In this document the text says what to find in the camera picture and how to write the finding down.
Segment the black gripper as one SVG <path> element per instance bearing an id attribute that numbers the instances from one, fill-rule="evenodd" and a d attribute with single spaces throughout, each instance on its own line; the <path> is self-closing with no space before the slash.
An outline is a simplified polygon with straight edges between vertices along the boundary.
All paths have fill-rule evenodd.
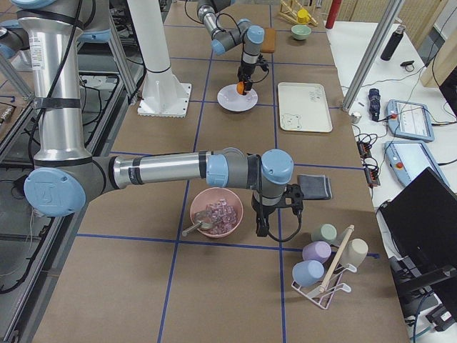
<path id="1" fill-rule="evenodd" d="M 252 75 L 256 70 L 257 63 L 254 62 L 253 64 L 247 63 L 245 61 L 241 61 L 240 66 L 238 68 L 237 77 L 238 81 L 242 81 L 242 94 L 245 96 L 251 90 L 251 81 Z"/>
<path id="2" fill-rule="evenodd" d="M 276 211 L 281 197 L 268 198 L 261 197 L 258 192 L 254 192 L 251 198 L 251 206 L 256 212 L 256 236 L 268 236 L 268 218 Z"/>

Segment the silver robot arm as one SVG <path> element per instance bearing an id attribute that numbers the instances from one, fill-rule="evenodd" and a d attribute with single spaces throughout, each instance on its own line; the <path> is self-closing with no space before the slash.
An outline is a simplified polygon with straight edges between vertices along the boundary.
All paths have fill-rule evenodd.
<path id="1" fill-rule="evenodd" d="M 291 183 L 293 161 L 280 149 L 245 155 L 238 149 L 188 154 L 94 157 L 84 145 L 76 40 L 108 34 L 105 1 L 17 1 L 34 73 L 34 108 L 40 149 L 24 193 L 48 217 L 79 212 L 91 200 L 129 185 L 201 178 L 214 187 L 250 189 L 256 234 L 269 235 L 276 209 L 303 210 L 303 194 Z"/>
<path id="2" fill-rule="evenodd" d="M 240 19 L 232 29 L 223 28 L 219 18 L 224 15 L 223 10 L 234 3 L 234 1 L 198 1 L 196 14 L 211 35 L 211 48 L 216 55 L 220 56 L 242 45 L 236 91 L 241 96 L 245 96 L 255 84 L 252 76 L 256 67 L 259 66 L 264 72 L 269 73 L 268 64 L 261 54 L 265 31 L 248 19 Z"/>

